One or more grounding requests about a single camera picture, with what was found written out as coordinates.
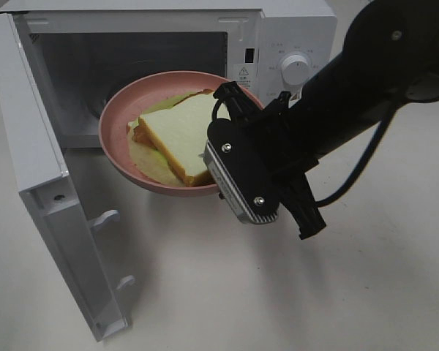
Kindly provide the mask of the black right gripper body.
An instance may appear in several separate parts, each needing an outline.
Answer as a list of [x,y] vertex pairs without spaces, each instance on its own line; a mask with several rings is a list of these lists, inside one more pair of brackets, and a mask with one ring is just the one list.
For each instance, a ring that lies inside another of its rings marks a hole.
[[248,99],[241,128],[274,184],[304,188],[309,186],[305,173],[318,161],[304,151],[286,121],[290,98],[291,93],[283,91],[265,108]]

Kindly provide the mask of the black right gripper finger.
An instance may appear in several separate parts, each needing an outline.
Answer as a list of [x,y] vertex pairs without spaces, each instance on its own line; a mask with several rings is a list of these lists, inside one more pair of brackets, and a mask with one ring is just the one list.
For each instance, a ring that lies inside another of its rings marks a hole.
[[263,109],[235,81],[221,84],[213,93],[213,98],[216,102],[212,110],[212,121],[218,119],[219,108],[225,105],[229,119],[238,127],[252,123]]
[[299,173],[289,182],[278,183],[277,190],[281,204],[299,227],[301,240],[317,235],[326,227],[305,174]]

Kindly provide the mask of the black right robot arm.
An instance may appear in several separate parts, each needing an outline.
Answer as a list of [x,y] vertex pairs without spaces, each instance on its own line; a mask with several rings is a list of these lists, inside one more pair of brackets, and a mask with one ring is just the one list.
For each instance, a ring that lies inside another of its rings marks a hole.
[[[355,184],[396,112],[439,101],[439,1],[373,1],[355,17],[342,52],[291,103],[283,91],[259,107],[234,82],[215,92],[204,162],[237,218],[268,224],[285,207],[301,239],[325,228],[320,209]],[[342,186],[316,200],[306,174],[370,127]]]

